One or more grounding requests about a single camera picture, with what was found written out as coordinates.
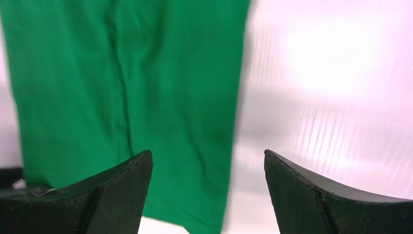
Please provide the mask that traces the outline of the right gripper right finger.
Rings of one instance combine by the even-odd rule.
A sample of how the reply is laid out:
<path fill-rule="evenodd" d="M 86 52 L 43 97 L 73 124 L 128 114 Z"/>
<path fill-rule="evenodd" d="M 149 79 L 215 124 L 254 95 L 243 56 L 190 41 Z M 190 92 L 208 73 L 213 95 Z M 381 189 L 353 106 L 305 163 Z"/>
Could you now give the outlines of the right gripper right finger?
<path fill-rule="evenodd" d="M 410 234 L 413 202 L 338 183 L 266 150 L 265 178 L 282 234 Z"/>

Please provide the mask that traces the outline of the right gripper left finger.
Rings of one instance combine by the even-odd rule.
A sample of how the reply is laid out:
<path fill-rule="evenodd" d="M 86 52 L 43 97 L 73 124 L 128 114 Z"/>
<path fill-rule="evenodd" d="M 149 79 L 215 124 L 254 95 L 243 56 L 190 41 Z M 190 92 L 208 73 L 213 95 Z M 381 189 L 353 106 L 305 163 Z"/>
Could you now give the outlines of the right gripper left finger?
<path fill-rule="evenodd" d="M 3 234 L 135 234 L 153 162 L 150 151 L 59 189 L 43 186 L 0 192 Z"/>

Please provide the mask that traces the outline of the green t shirt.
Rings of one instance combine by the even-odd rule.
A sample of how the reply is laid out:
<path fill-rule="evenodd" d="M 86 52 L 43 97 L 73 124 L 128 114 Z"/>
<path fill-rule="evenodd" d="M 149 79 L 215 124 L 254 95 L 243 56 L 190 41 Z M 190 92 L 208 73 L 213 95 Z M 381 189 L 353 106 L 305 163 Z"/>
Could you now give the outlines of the green t shirt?
<path fill-rule="evenodd" d="M 25 180 L 153 153 L 144 215 L 222 230 L 247 0 L 3 0 Z"/>

